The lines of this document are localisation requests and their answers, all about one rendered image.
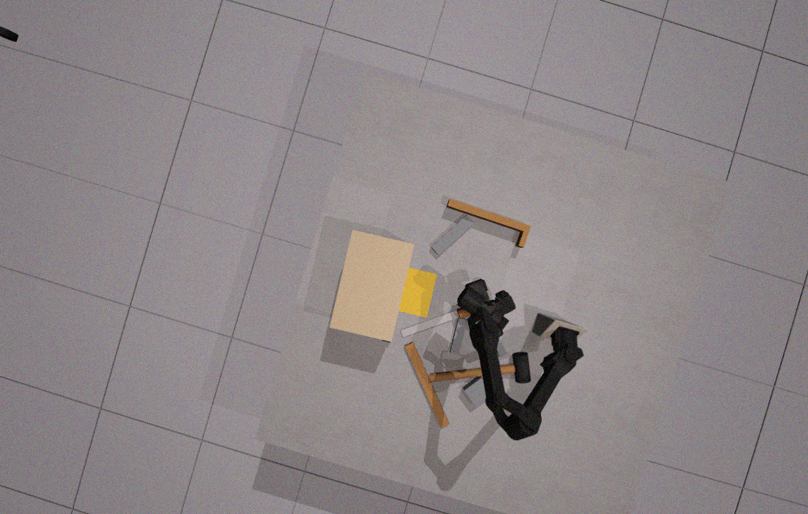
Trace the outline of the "brown cylinder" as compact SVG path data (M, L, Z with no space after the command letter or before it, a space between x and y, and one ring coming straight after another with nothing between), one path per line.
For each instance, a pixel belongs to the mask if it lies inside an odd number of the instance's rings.
M439 318L431 318L430 320L426 320L420 324L416 324L414 326L408 326L408 328L404 328L401 331L402 336L408 336L411 334L416 334L418 331L425 330L427 328L431 328L431 326L436 326L439 324L443 324L449 320L453 320L456 318L467 318L470 316L470 313L465 311L462 307L456 309L456 311L452 311L450 313L444 313L444 315L439 316Z

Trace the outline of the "tan l-shaped wooden stick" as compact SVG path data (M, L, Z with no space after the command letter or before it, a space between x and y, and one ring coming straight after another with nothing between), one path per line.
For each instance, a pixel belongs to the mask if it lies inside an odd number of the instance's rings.
M453 201L452 199L449 199L447 208L455 209L456 211L466 213L473 217L485 219L486 221L496 223L500 226L511 228L511 230L519 231L520 235L516 241L516 246L524 248L525 243L527 243L527 237L531 228L531 226L527 224L514 221L514 219L502 217L489 211L485 211L485 209L472 207L468 204L459 201Z

